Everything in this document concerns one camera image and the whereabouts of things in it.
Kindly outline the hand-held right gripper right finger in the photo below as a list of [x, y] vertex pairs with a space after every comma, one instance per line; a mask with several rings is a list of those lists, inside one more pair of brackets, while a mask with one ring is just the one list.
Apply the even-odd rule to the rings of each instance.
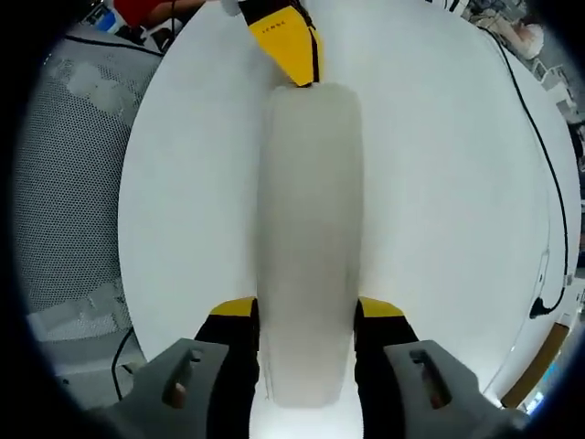
[[361, 296], [355, 381], [366, 438], [508, 438], [512, 416], [480, 392], [476, 375], [396, 306]]

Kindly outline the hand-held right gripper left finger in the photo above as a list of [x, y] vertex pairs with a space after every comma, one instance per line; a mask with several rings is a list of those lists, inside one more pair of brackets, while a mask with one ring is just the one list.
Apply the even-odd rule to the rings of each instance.
[[120, 438], [247, 438], [259, 380], [255, 297], [213, 308], [192, 339], [141, 367], [113, 406]]

